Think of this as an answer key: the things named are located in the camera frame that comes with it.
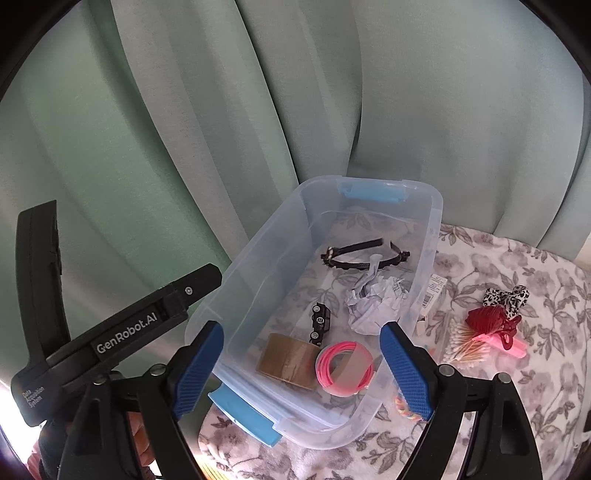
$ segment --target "plastic storage box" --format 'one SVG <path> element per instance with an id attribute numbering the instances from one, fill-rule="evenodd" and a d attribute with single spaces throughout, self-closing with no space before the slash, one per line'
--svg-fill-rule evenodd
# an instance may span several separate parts
<path id="1" fill-rule="evenodd" d="M 285 436 L 303 447 L 331 449 L 361 435 L 383 401 L 396 393 L 393 377 L 382 361 L 378 337 L 348 328 L 346 306 L 335 302 L 323 284 L 322 272 L 328 274 L 328 267 L 322 265 L 312 274 L 307 269 L 328 246 L 343 247 L 380 236 L 385 244 L 393 241 L 410 251 L 409 261 L 400 264 L 395 275 L 404 279 L 409 290 L 399 323 L 411 336 L 433 267 L 442 207 L 441 194 L 416 181 L 326 176 L 300 185 L 226 270 L 222 286 L 202 300 L 187 325 L 187 343 L 208 320 L 216 320 L 224 329 L 224 351 L 213 370 L 224 385 L 211 395 L 214 402 L 268 445 Z M 351 275 L 362 274 L 346 273 L 349 284 L 355 280 Z M 306 276 L 307 286 L 296 288 Z M 325 346 L 347 339 L 372 351 L 376 373 L 366 390 L 327 401 L 320 387 L 318 392 L 308 391 L 256 372 L 269 333 L 297 336 L 293 315 L 291 323 L 271 321 L 278 309 L 286 308 L 288 296 L 297 300 L 292 305 L 300 306 L 295 317 L 301 313 L 309 319 L 308 310 L 317 300 L 339 310 L 332 311 L 331 332 L 340 325 L 336 331 L 341 337 L 333 340 L 329 332 Z M 302 340 L 308 340 L 309 321 L 308 332 L 299 337 Z"/>

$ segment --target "pink coiled wire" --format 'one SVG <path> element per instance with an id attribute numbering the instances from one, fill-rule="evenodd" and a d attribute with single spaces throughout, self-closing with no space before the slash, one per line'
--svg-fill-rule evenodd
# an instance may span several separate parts
<path id="1" fill-rule="evenodd" d="M 371 353 L 369 353 L 369 350 L 367 350 L 361 343 L 357 342 L 340 342 L 323 349 L 316 359 L 316 377 L 318 378 L 318 383 L 323 388 L 333 387 L 335 382 L 333 381 L 333 378 L 330 374 L 330 363 L 332 359 L 342 353 L 353 353 L 353 351 L 358 348 L 365 350 L 369 358 L 371 358 Z M 367 370 L 361 378 L 361 381 L 359 382 L 357 389 L 355 391 L 342 390 L 339 392 L 339 396 L 348 397 L 350 395 L 355 395 L 358 391 L 369 385 L 373 375 L 374 366 L 370 362 Z"/>

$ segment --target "floral blanket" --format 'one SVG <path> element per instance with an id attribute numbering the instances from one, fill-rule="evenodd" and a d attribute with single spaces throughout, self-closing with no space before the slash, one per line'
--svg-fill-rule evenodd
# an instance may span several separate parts
<path id="1" fill-rule="evenodd" d="M 495 352 L 463 370 L 492 378 L 511 374 L 540 453 L 544 479 L 565 479 L 582 441 L 589 411 L 587 350 L 591 329 L 591 277 L 570 261 L 517 241 L 457 226 L 442 225 L 434 271 L 448 282 L 443 304 L 430 315 L 426 333 L 414 338 L 430 349 L 445 341 L 450 316 L 465 318 L 480 306 L 485 288 L 526 285 L 519 334 L 530 346 L 516 360 Z M 470 434 L 466 414 L 444 478 L 456 478 Z M 256 480 L 395 479 L 414 449 L 424 423 L 398 414 L 394 399 L 377 412 L 366 432 L 335 450 L 310 450 L 282 439 L 268 448 L 228 420 L 215 406 L 199 435 L 203 454 L 227 476 Z"/>

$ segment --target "brown tape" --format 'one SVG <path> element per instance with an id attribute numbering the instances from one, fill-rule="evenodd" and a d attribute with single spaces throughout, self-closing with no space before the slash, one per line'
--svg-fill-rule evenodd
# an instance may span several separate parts
<path id="1" fill-rule="evenodd" d="M 298 387 L 315 390 L 316 357 L 320 347 L 296 338 L 272 333 L 256 371 Z"/>

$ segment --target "white tissue paper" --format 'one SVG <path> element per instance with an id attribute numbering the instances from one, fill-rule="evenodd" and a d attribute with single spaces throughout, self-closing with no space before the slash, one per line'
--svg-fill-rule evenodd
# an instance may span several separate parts
<path id="1" fill-rule="evenodd" d="M 349 308 L 349 326 L 361 335 L 379 335 L 388 322 L 398 320 L 402 302 L 408 293 L 402 288 L 402 279 L 378 275 L 382 255 L 369 257 L 369 270 L 352 290 L 345 292 Z"/>

